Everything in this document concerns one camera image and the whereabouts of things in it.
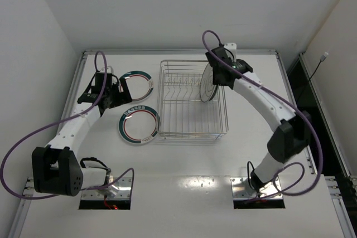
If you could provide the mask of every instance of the plate with red rim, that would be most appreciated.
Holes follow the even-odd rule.
[[[133,101],[146,99],[154,89],[154,82],[151,76],[146,72],[131,71],[122,75],[121,78],[125,78]]]
[[[159,117],[149,106],[138,105],[128,109],[120,118],[118,129],[122,138],[140,145],[152,141],[157,135]]]

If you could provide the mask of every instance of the black power cable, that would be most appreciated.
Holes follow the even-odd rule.
[[[251,165],[252,166],[252,171],[254,171],[255,170],[255,168],[254,168],[254,165],[253,165],[253,163],[251,162],[251,161],[248,161],[247,162],[247,177],[248,177],[248,184],[249,184],[249,187],[250,188],[252,188],[253,190],[254,190],[254,188],[252,187],[252,185],[250,184],[250,171],[249,171],[249,165]]]
[[[223,47],[223,48],[231,54],[231,56],[232,56],[232,61],[234,61],[234,55],[233,55],[233,53],[232,53],[230,50],[228,50],[227,48],[225,48],[225,47]]]
[[[310,76],[310,78],[308,79],[308,81],[306,82],[305,86],[303,87],[302,91],[300,92],[300,95],[297,97],[296,99],[296,105],[297,103],[299,102],[302,94],[304,93],[305,89],[307,88],[307,86],[309,85],[312,77],[314,76],[314,74],[316,73],[317,69],[320,67],[320,64],[322,63],[323,61],[320,60],[319,64],[316,66],[315,70],[313,71],[312,75]]]
[[[85,168],[85,164],[84,161],[92,161],[92,162],[97,162],[99,164],[101,164],[104,168],[108,168],[106,164],[104,164],[101,160],[96,159],[95,157],[86,157],[86,158],[82,158],[82,160],[79,162],[81,168]]]

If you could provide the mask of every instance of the white plate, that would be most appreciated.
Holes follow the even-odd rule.
[[[151,76],[146,72],[131,71],[122,75],[121,78],[126,79],[133,101],[141,101],[146,99],[154,89],[154,82]]]
[[[201,78],[200,97],[205,103],[214,98],[217,92],[218,85],[213,85],[213,69],[207,64]]]
[[[157,135],[157,112],[149,106],[139,105],[128,109],[120,118],[119,133],[132,144],[144,144]]]

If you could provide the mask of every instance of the metal wire basket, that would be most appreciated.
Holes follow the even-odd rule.
[[[200,83],[207,61],[164,60],[158,85],[158,133],[170,140],[219,139],[228,131],[224,88],[203,103]]]

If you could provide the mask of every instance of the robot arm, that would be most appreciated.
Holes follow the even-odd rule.
[[[76,157],[82,141],[104,111],[132,101],[125,79],[120,79],[123,92],[119,92],[118,83],[113,82],[113,78],[113,70],[109,67],[100,102],[87,113],[65,123],[57,136],[45,147],[37,147],[32,152],[33,180],[37,192],[75,196],[83,188],[107,184],[109,168],[80,166]],[[102,69],[95,73],[84,93],[78,98],[71,116],[92,106],[98,98],[103,80]]]
[[[259,77],[243,60],[231,60],[225,49],[219,46],[212,52],[237,69],[246,77],[262,85]],[[210,66],[213,68],[213,84],[229,86],[235,92],[244,97],[262,115],[269,124],[273,135],[267,147],[268,153],[260,165],[251,172],[250,182],[254,190],[259,191],[265,184],[270,182],[274,175],[295,155],[299,154],[310,142],[310,132],[303,120],[293,110],[269,95],[261,88],[245,81],[235,72],[226,70],[207,52]],[[310,115],[303,112],[310,120]]]

